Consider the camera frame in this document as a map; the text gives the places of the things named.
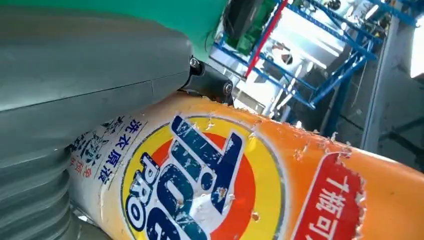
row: machinery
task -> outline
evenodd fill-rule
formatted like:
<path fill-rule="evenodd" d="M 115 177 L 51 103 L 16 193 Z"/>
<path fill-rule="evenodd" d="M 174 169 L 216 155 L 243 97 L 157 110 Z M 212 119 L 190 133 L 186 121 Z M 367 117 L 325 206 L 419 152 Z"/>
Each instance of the machinery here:
<path fill-rule="evenodd" d="M 421 173 L 227 106 L 182 33 L 19 7 L 0 26 L 1 239 L 424 237 Z"/>
<path fill-rule="evenodd" d="M 72 214 L 67 147 L 181 88 L 232 102 L 231 81 L 155 22 L 2 7 L 0 26 L 1 239 L 107 239 Z"/>

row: red label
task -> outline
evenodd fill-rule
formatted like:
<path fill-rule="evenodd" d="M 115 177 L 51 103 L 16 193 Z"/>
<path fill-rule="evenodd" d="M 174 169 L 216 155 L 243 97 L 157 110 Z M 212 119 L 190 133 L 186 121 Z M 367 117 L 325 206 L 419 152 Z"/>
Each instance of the red label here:
<path fill-rule="evenodd" d="M 326 155 L 318 165 L 294 230 L 294 240 L 352 239 L 360 223 L 361 178 Z"/>

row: ribbed gray surface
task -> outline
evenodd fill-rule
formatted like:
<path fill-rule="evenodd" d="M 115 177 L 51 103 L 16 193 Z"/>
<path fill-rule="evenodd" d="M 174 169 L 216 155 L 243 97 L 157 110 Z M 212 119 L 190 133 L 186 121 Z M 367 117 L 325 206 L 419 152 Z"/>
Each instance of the ribbed gray surface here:
<path fill-rule="evenodd" d="M 53 240 L 68 229 L 68 160 L 65 150 L 2 159 L 0 239 Z"/>
<path fill-rule="evenodd" d="M 151 21 L 21 7 L 0 7 L 0 29 L 0 240 L 107 239 L 71 217 L 63 148 L 182 87 L 189 40 Z"/>

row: tide logo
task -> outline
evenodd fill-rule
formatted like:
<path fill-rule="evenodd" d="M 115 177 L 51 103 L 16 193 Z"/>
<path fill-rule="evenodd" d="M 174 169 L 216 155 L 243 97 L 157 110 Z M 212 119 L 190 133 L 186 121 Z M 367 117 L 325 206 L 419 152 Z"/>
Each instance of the tide logo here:
<path fill-rule="evenodd" d="M 272 239 L 284 187 L 264 142 L 229 120 L 176 116 L 135 151 L 122 212 L 135 239 Z"/>

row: orange plastic bottle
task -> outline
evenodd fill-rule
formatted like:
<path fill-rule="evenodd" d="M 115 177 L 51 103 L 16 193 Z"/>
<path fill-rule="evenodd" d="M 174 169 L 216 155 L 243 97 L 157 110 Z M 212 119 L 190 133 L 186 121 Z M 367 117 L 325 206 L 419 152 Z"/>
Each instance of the orange plastic bottle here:
<path fill-rule="evenodd" d="M 176 94 L 75 141 L 74 205 L 116 240 L 424 239 L 424 175 Z"/>

